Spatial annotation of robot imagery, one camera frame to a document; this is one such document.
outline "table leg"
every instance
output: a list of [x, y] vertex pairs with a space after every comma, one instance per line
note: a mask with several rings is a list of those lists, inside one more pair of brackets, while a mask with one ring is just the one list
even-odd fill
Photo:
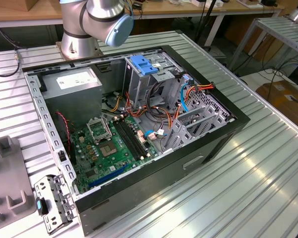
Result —
[[250, 51], [248, 52], [248, 55], [250, 56], [251, 54], [254, 53], [255, 50], [257, 50], [259, 44], [264, 40], [266, 36], [266, 31], [262, 31], [262, 33], [259, 35], [259, 37], [257, 38], [257, 40], [255, 41], [253, 47], [250, 49]]
[[217, 16], [204, 46], [211, 46], [211, 44], [214, 40], [214, 37], [215, 37], [216, 33], [218, 32], [218, 29], [222, 23], [223, 18], [224, 18], [224, 14]]
[[[279, 13], [281, 11], [277, 10], [276, 12], [274, 12], [274, 14], [272, 15], [272, 17], [278, 17]], [[250, 49], [250, 51], [248, 52], [248, 55], [250, 56], [252, 53], [254, 53], [254, 51], [257, 49], [257, 47], [259, 46], [259, 44], [264, 40], [266, 36], [266, 32], [262, 31], [262, 33], [259, 35], [259, 37], [257, 38], [255, 44], [253, 45], [253, 47]]]
[[233, 55], [233, 58], [232, 58], [231, 62], [228, 65], [228, 69], [229, 70], [232, 70], [234, 64], [236, 63], [236, 60], [238, 59], [240, 53], [244, 49], [247, 41], [251, 37], [251, 35], [252, 35], [255, 27], [256, 27], [256, 19], [253, 20], [252, 24], [250, 25], [250, 27], [248, 28], [246, 34], [244, 35], [242, 41], [239, 43], [237, 49], [235, 50], [234, 55]]

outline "floor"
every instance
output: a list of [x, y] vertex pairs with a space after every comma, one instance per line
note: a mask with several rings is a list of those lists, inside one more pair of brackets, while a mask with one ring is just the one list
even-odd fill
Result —
[[[197, 25], [199, 23], [200, 18], [199, 17], [193, 17], [191, 19], [191, 22], [193, 24], [191, 24], [189, 21], [187, 21], [185, 18], [177, 18], [173, 21], [172, 24], [172, 28], [174, 30], [181, 30], [182, 32], [184, 32], [187, 36], [189, 36], [191, 39], [194, 39], [195, 33], [196, 33], [196, 28]], [[215, 20], [215, 17], [211, 17], [211, 20], [209, 21], [209, 24], [207, 25], [207, 27], [205, 28], [200, 40], [199, 40], [199, 45], [203, 46], [206, 38], [211, 30], [211, 26], [213, 24], [213, 21]], [[221, 33], [221, 29], [219, 30], [217, 36], [215, 37], [212, 46], [218, 48], [224, 55], [225, 58], [218, 58], [217, 54], [215, 54], [212, 50], [209, 52], [214, 58], [216, 58], [219, 62], [223, 63], [223, 64], [227, 64], [228, 62], [230, 62], [230, 60], [232, 59], [232, 56], [236, 50], [236, 45], [231, 43], [229, 40], [227, 40], [224, 36], [223, 33]], [[269, 63], [269, 65], [267, 66], [275, 66], [278, 61], [279, 61], [279, 57], [280, 55], [286, 50], [286, 47], [282, 47], [281, 50], [279, 51], [278, 54], [276, 54], [276, 56], [274, 57], [274, 59], [272, 59]], [[295, 55], [296, 53], [290, 53], [289, 57]], [[235, 67], [239, 66], [242, 62], [244, 62], [246, 59], [248, 58], [248, 54], [245, 52], [242, 52], [240, 57], [238, 58]], [[289, 67], [286, 70], [287, 75], [289, 75], [295, 68], [296, 66], [294, 65], [294, 67]], [[238, 76], [245, 76], [248, 74], [252, 74], [255, 72], [258, 72], [262, 69], [262, 62], [261, 61], [257, 61], [256, 59], [252, 58], [249, 63], [247, 63], [247, 65], [242, 66], [236, 73], [236, 75]]]

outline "connector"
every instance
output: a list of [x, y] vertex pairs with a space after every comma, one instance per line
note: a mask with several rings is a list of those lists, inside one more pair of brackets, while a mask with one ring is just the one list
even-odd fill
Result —
[[155, 135], [154, 133], [150, 133], [150, 134], [148, 135], [148, 139], [149, 139], [149, 140], [156, 140], [157, 137], [156, 137], [156, 135]]
[[16, 61], [17, 63], [20, 63], [20, 58], [19, 58], [18, 51], [14, 51], [14, 58], [15, 58], [15, 61]]

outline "red wire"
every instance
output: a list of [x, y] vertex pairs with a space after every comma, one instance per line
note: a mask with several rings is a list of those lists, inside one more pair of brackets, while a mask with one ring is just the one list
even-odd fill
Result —
[[70, 131], [69, 131], [69, 126], [68, 126], [68, 123], [65, 119], [65, 117], [62, 115], [62, 113], [60, 112], [55, 112], [55, 114], [58, 114], [59, 116], [61, 116], [61, 118], [63, 119], [64, 123], [65, 123], [65, 126], [66, 126], [66, 132], [68, 134], [68, 144], [69, 144], [69, 151], [71, 150], [71, 147], [70, 147]]

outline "metal workbench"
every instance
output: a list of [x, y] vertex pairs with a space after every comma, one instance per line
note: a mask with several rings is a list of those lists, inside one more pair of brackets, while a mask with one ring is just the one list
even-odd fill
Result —
[[[131, 36], [122, 49], [171, 45], [251, 121], [211, 162], [89, 237], [295, 237], [298, 233], [298, 128], [246, 88], [184, 34]], [[55, 46], [21, 50], [23, 66], [62, 61]], [[0, 52], [0, 73], [15, 69]], [[31, 184], [57, 174], [22, 73], [0, 78], [0, 136], [20, 141]], [[45, 237], [37, 212], [0, 230], [1, 237]], [[78, 220], [53, 235], [81, 237]]]
[[[240, 53], [257, 27], [262, 29], [263, 32], [249, 52], [250, 55], [259, 46], [266, 34], [272, 35], [276, 39], [282, 41], [285, 45], [289, 46], [289, 49], [293, 49], [298, 52], [298, 23], [295, 23], [286, 17], [258, 18], [255, 19], [249, 26], [242, 41], [234, 52], [233, 58], [228, 66], [229, 69], [233, 68]], [[286, 57], [288, 53], [289, 51], [286, 51], [282, 58]]]

